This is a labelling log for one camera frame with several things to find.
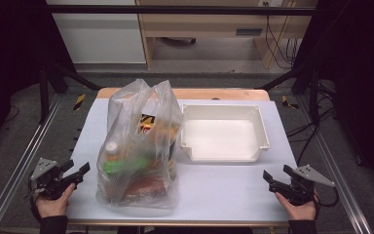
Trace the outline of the yellow black tape strip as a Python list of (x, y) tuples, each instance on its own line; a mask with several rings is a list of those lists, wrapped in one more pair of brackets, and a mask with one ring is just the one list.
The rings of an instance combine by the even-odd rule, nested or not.
[(282, 103), (282, 106), (284, 107), (289, 107), (292, 109), (299, 109), (299, 105), (289, 103), (286, 96), (281, 96), (281, 103)]
[(76, 102), (75, 102), (75, 105), (74, 105), (74, 107), (73, 107), (73, 110), (79, 110), (79, 109), (80, 109), (80, 107), (81, 107), (81, 105), (82, 105), (82, 103), (83, 103), (85, 97), (86, 97), (85, 94), (80, 94), (80, 95), (78, 95), (77, 100), (76, 100)]

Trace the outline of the clear plastic bag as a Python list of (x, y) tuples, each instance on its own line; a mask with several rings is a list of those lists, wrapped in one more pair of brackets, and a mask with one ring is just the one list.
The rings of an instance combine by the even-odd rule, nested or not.
[[(142, 114), (155, 116), (155, 125), (148, 134), (139, 131)], [(108, 100), (107, 135), (101, 145), (97, 159), (97, 199), (110, 206), (166, 209), (177, 203), (176, 163), (173, 156), (176, 139), (159, 131), (163, 126), (167, 131), (171, 124), (183, 126), (183, 115), (170, 82), (164, 81), (153, 87), (137, 79), (114, 93)], [(108, 142), (131, 146), (124, 160), (148, 159), (150, 164), (142, 170), (118, 172), (107, 175), (102, 165), (104, 146)], [(162, 180), (167, 193), (142, 201), (124, 198), (126, 188), (139, 180)]]

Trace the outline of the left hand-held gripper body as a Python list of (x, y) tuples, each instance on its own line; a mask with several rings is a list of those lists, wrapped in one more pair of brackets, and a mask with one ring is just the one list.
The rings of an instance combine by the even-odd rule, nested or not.
[(33, 192), (52, 200), (58, 199), (72, 183), (68, 181), (68, 176), (63, 176), (61, 165), (57, 161), (40, 158), (30, 176), (30, 181), (35, 183)]

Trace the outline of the person's left hand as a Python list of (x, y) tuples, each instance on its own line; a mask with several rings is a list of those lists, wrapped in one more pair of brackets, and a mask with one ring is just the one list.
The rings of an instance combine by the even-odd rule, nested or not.
[(56, 200), (39, 196), (35, 202), (40, 217), (65, 215), (68, 206), (68, 199), (75, 190), (75, 184), (71, 183)]

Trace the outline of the wooden desk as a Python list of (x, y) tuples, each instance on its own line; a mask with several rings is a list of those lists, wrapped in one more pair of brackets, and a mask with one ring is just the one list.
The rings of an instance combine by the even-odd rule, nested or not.
[[(134, 0), (138, 6), (222, 6), (314, 8), (318, 0)], [(138, 16), (147, 58), (153, 55), (156, 38), (251, 38), (269, 68), (284, 55), (280, 43), (286, 39), (304, 38), (309, 16), (248, 15), (154, 15)]]

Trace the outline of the black curtain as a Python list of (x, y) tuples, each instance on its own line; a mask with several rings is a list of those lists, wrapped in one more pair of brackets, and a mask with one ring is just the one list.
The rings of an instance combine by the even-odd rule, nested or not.
[(14, 93), (39, 82), (46, 62), (75, 69), (47, 0), (0, 0), (0, 128)]
[(336, 107), (374, 170), (374, 0), (318, 0), (296, 63), (336, 88)]

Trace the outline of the black metal crossbar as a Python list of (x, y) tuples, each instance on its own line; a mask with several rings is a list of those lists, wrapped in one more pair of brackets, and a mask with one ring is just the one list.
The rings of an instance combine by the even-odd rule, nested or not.
[(315, 8), (216, 7), (216, 6), (103, 6), (48, 5), (46, 9), (59, 14), (172, 14), (172, 15), (256, 15), (312, 16)]

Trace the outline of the wooden table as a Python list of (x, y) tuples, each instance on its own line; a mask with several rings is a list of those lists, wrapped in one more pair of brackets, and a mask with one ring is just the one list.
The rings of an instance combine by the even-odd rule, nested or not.
[(285, 136), (276, 105), (263, 90), (176, 89), (182, 104), (255, 104), (261, 107), (270, 148), (256, 162), (201, 164), (180, 149), (177, 160), (178, 203), (171, 210), (114, 208), (98, 202), (96, 161), (106, 137), (108, 98), (114, 88), (101, 90), (91, 107), (72, 159), (80, 166), (91, 165), (84, 182), (69, 202), (72, 225), (154, 226), (286, 226), (287, 214), (262, 178), (267, 171), (276, 179), (289, 181), (282, 171), (295, 159)]

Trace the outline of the white table mat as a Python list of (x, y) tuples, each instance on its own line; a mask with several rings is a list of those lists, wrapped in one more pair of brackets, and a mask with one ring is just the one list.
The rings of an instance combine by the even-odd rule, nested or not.
[(72, 158), (91, 170), (72, 195), (68, 216), (85, 225), (283, 225), (287, 214), (264, 173), (288, 181), (295, 159), (277, 106), (268, 100), (183, 99), (185, 127), (175, 144), (177, 193), (172, 209), (113, 207), (96, 196), (97, 155), (107, 133), (108, 101), (90, 109)]

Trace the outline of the aluminium rail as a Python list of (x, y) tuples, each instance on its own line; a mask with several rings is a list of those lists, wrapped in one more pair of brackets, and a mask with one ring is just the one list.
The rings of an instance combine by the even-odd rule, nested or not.
[(17, 160), (17, 165), (14, 167), (11, 176), (8, 178), (4, 188), (0, 192), (0, 221), (10, 206), (17, 190), (19, 189), (21, 180), (26, 175), (30, 163), (34, 159), (35, 154), (43, 138), (45, 137), (46, 132), (48, 131), (48, 128), (51, 126), (62, 99), (62, 95), (54, 95), (49, 108), (48, 116), (36, 126), (33, 136), (22, 151), (20, 158)]
[[(305, 96), (295, 97), (301, 113), (308, 124), (312, 122), (309, 116), (309, 99)], [(325, 140), (322, 130), (335, 113), (328, 97), (318, 97), (319, 124), (309, 127), (309, 140), (305, 143), (306, 152), (298, 156), (301, 165), (310, 164), (318, 171), (329, 176), (335, 182), (335, 188), (317, 187), (320, 200), (329, 204), (336, 197), (338, 203), (332, 208), (322, 207), (318, 215), (319, 234), (372, 234), (353, 190), (344, 177), (336, 158)]]

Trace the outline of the person's right hand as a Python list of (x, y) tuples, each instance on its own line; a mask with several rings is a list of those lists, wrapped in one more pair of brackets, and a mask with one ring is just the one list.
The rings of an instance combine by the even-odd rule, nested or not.
[(285, 197), (279, 192), (275, 193), (276, 198), (285, 208), (289, 215), (290, 220), (315, 220), (316, 219), (316, 206), (313, 201), (308, 202), (301, 206), (292, 205)]

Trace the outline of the reddish brown box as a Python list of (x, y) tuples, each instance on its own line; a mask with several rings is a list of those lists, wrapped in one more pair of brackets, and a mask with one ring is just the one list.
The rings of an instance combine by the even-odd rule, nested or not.
[(125, 190), (124, 198), (130, 201), (142, 201), (167, 193), (167, 187), (162, 180), (139, 180), (132, 182)]

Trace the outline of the black metal stand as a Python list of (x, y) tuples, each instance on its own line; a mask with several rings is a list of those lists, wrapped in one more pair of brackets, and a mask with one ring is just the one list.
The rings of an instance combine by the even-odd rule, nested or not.
[(318, 114), (318, 73), (315, 68), (309, 68), (307, 65), (300, 65), (295, 68), (291, 68), (288, 72), (284, 73), (279, 78), (258, 87), (258, 90), (270, 91), (275, 86), (295, 78), (296, 81), (292, 85), (291, 92), (295, 95), (302, 95), (307, 88), (310, 88), (309, 92), (309, 116), (313, 121), (313, 124), (317, 126), (319, 124)]
[(67, 69), (60, 64), (51, 63), (44, 65), (39, 73), (39, 90), (41, 101), (40, 123), (44, 123), (50, 115), (48, 85), (51, 85), (57, 94), (65, 94), (68, 90), (68, 86), (64, 81), (65, 77), (69, 77), (93, 91), (99, 91), (102, 89), (101, 86), (98, 86), (97, 84), (80, 76), (76, 71)]

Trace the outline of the black yellow chip bag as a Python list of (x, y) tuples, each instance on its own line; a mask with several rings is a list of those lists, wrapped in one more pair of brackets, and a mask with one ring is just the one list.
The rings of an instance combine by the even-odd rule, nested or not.
[[(155, 125), (155, 119), (155, 116), (142, 114), (139, 120), (139, 131), (142, 134), (148, 134)], [(163, 126), (159, 128), (160, 132), (168, 133), (171, 140), (176, 138), (179, 130), (179, 124), (171, 124), (168, 131)]]

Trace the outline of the white cabinet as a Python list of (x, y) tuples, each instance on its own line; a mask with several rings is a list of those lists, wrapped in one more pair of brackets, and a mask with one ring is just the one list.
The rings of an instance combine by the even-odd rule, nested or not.
[(137, 14), (53, 14), (76, 64), (145, 63)]

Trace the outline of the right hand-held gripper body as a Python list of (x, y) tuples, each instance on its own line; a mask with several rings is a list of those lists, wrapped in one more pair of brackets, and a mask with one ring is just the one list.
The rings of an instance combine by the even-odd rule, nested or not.
[(296, 178), (290, 178), (290, 192), (286, 199), (294, 206), (301, 206), (314, 200), (315, 184), (334, 187), (335, 183), (312, 168), (310, 165), (293, 169)]

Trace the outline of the orange drink bottle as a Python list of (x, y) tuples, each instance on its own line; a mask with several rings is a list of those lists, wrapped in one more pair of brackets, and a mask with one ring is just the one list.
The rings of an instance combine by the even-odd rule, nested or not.
[(128, 157), (131, 146), (119, 145), (116, 142), (108, 142), (104, 146), (103, 159), (105, 162), (119, 162)]

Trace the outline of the white plastic bin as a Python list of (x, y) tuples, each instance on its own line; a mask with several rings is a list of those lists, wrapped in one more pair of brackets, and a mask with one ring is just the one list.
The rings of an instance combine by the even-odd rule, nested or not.
[(184, 104), (180, 145), (193, 162), (256, 162), (270, 148), (258, 105)]

